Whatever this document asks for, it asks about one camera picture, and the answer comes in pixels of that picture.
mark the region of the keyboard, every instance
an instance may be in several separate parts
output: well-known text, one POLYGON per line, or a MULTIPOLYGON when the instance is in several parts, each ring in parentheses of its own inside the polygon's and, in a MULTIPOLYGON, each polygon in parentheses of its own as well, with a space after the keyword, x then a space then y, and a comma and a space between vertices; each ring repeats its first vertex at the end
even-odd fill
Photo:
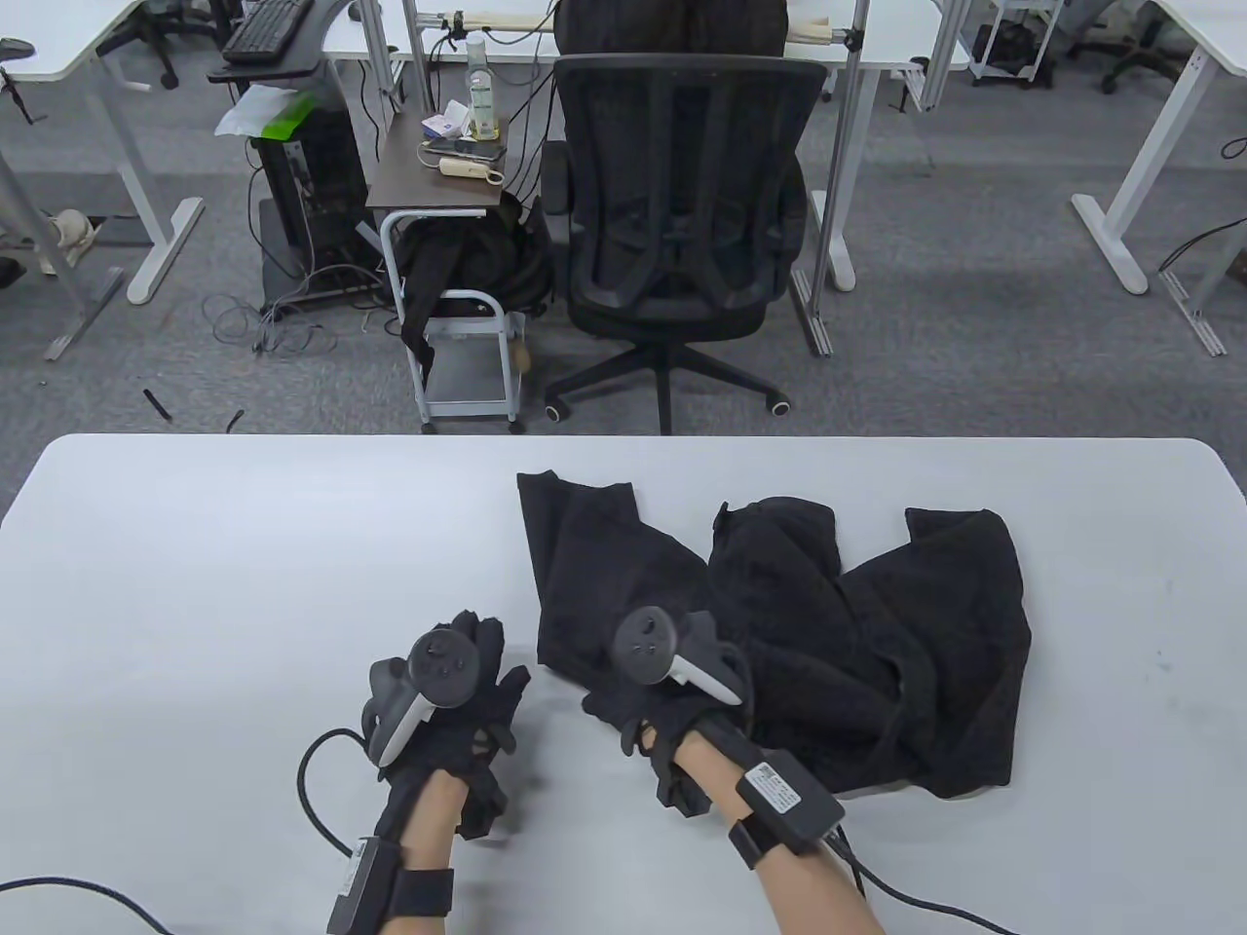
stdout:
POLYGON ((268 65, 281 60, 315 0, 261 0, 221 50, 231 65, 268 65))

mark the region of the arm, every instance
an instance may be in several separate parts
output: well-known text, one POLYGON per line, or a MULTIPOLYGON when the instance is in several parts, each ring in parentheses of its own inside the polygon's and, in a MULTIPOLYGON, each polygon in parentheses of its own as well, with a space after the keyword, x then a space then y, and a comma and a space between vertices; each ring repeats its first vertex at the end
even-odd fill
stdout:
MULTIPOLYGON (((412 817, 399 838, 403 866, 408 870, 445 870, 455 840, 468 785, 439 769, 420 792, 412 817)), ((445 935, 444 919, 390 919, 380 935, 445 935)))
MULTIPOLYGON (((710 795, 728 824, 749 814, 736 792, 744 770, 700 733, 691 731, 685 737, 675 762, 710 795)), ((797 856, 781 844, 758 861, 757 874, 782 935, 883 935, 865 900, 827 853, 797 856)))

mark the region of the computer tower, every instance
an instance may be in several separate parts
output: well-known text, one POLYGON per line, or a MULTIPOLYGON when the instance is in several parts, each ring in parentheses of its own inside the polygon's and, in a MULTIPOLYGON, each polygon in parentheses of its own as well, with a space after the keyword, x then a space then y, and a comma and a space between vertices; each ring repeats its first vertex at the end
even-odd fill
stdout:
POLYGON ((377 264, 377 252, 355 229, 369 221, 368 183, 344 102, 339 108, 318 100, 286 142, 252 143, 303 276, 335 263, 377 264))

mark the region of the black wrist strap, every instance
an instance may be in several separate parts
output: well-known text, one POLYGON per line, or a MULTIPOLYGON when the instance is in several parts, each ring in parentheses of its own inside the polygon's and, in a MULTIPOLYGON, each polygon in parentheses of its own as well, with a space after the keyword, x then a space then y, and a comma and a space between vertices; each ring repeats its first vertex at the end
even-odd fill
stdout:
POLYGON ((399 870, 385 918, 445 919, 454 886, 454 870, 399 870))
POLYGON ((762 858, 782 843, 776 833, 756 813, 751 813, 733 824, 732 830, 727 833, 727 838, 736 846, 736 850, 751 870, 758 865, 762 858))

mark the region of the chair armrest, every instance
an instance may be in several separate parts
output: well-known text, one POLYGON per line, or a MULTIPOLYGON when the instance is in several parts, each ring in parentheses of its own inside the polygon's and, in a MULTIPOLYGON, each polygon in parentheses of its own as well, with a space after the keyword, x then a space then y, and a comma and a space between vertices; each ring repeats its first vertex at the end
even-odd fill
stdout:
POLYGON ((572 180, 567 143, 547 140, 541 147, 541 219, 550 236, 554 294, 569 298, 571 289, 572 180))
POLYGON ((571 161, 567 143, 547 140, 541 147, 541 208, 550 214, 571 214, 571 161))

